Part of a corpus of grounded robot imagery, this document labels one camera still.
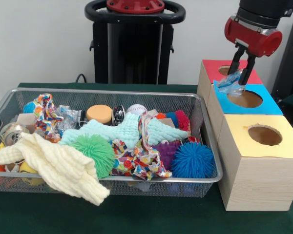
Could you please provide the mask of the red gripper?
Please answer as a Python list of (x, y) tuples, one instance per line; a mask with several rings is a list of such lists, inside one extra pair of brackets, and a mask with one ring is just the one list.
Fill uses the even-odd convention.
[(280, 46), (283, 35), (277, 29), (264, 29), (259, 26), (251, 25), (232, 15), (226, 22), (224, 29), (225, 37), (230, 42), (236, 44), (237, 51), (233, 56), (229, 75), (236, 73), (240, 66), (240, 59), (247, 49), (247, 66), (243, 69), (239, 85), (247, 84), (255, 65), (256, 57), (270, 56)]

